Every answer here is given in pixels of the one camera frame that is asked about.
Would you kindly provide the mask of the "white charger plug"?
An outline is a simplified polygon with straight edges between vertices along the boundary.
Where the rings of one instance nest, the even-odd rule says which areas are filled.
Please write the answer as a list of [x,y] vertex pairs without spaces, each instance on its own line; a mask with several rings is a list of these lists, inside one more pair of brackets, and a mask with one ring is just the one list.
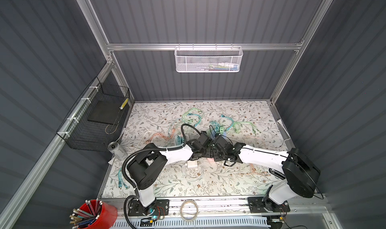
[[188,161],[187,162],[187,168],[188,169],[198,169],[198,162],[197,161]]

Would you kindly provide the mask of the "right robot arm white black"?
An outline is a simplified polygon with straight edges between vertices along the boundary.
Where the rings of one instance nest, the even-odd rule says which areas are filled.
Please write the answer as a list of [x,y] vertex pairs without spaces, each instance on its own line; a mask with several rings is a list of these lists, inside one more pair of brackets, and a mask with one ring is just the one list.
[[232,167],[236,163],[263,166],[280,179],[269,186],[264,197],[252,203],[267,212],[289,212],[289,199],[313,198],[318,189],[320,169],[297,148],[287,152],[271,151],[239,142],[232,144],[218,135],[209,143],[209,151],[216,151],[225,166]]

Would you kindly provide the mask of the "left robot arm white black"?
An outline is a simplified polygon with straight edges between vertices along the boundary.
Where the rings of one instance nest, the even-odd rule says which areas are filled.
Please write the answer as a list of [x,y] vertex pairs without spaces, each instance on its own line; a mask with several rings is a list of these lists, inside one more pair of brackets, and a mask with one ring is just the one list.
[[173,147],[158,147],[154,143],[130,154],[123,162],[123,178],[130,183],[137,199],[144,208],[155,206],[153,184],[165,166],[176,162],[202,158],[213,139],[190,124],[181,125],[184,142]]

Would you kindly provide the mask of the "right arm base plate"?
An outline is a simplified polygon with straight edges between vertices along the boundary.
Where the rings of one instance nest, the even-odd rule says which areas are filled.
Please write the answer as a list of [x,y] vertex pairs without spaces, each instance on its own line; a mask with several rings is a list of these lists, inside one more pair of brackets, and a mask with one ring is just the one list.
[[288,213],[291,210],[287,201],[276,204],[268,197],[262,196],[248,197],[247,204],[251,213]]

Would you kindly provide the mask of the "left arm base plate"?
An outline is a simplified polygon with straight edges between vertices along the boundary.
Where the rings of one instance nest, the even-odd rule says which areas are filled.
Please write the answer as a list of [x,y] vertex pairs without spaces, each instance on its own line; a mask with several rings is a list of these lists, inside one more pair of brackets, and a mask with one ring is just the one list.
[[144,207],[140,201],[131,200],[128,204],[127,215],[130,217],[139,216],[167,216],[169,213],[168,199],[156,199],[149,206]]

